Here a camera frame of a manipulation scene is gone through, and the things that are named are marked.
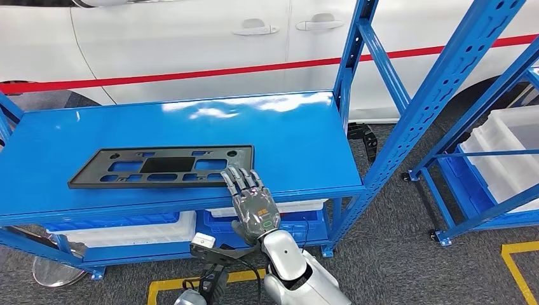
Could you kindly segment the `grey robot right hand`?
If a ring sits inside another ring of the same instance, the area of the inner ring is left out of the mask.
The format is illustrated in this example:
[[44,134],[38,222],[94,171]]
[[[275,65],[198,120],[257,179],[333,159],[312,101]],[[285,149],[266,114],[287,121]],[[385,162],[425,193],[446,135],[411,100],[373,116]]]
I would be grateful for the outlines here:
[[280,212],[256,171],[231,165],[221,176],[238,217],[232,222],[232,228],[247,245],[257,245],[263,236],[279,229]]

